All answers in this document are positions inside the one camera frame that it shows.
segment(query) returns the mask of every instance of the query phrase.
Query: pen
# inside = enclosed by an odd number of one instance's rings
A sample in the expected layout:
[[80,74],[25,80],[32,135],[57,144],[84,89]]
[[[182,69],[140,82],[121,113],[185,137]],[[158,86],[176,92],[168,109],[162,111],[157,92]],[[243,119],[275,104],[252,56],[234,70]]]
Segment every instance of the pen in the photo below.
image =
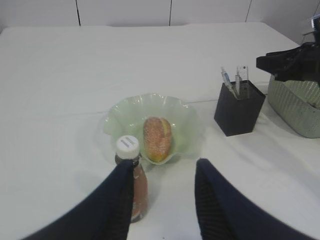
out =
[[239,74],[239,69],[236,70],[236,75],[235,75],[235,92],[238,96],[240,96],[240,82],[242,81],[240,74]]
[[221,67],[221,75],[222,75],[222,79],[224,81],[224,85],[229,89],[229,91],[233,94],[235,94],[235,91],[232,87],[232,84],[230,82],[230,78],[228,73],[225,71],[224,67]]

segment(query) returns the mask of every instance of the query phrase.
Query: glass bowl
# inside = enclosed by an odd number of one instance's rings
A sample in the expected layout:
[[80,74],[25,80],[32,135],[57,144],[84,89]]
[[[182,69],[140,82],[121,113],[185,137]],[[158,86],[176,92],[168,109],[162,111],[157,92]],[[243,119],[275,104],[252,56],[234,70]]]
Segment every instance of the glass bowl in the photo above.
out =
[[[171,125],[170,152],[161,162],[152,161],[145,152],[143,126],[149,117],[165,118]],[[201,147],[204,125],[192,106],[175,97],[152,93],[128,97],[114,105],[108,111],[103,131],[111,136],[113,149],[121,136],[135,136],[140,142],[141,155],[152,164],[162,165],[173,156],[196,157]]]

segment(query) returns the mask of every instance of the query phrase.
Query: sauce bottle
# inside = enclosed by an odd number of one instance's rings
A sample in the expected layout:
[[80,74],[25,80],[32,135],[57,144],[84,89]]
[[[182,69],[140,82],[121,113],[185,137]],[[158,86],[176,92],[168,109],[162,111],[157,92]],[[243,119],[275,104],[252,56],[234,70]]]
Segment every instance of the sauce bottle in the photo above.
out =
[[141,158],[139,141],[134,136],[122,136],[116,141],[115,163],[130,159],[134,167],[131,223],[141,220],[148,208],[148,181],[140,163]]

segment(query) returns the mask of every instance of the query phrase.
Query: black pen holder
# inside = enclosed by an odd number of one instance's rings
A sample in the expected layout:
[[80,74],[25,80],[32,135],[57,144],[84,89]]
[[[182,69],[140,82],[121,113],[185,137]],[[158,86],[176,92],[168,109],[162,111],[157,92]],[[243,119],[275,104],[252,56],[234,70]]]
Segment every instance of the black pen holder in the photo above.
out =
[[251,133],[266,96],[249,80],[240,82],[240,95],[235,95],[223,83],[214,120],[228,136]]

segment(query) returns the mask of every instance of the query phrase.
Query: bun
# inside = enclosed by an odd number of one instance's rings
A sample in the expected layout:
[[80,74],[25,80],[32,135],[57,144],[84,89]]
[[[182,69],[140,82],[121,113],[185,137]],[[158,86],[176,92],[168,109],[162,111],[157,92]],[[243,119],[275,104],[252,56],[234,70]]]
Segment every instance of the bun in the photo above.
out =
[[164,160],[172,142],[170,123],[165,118],[149,117],[143,125],[143,142],[145,153],[152,161]]

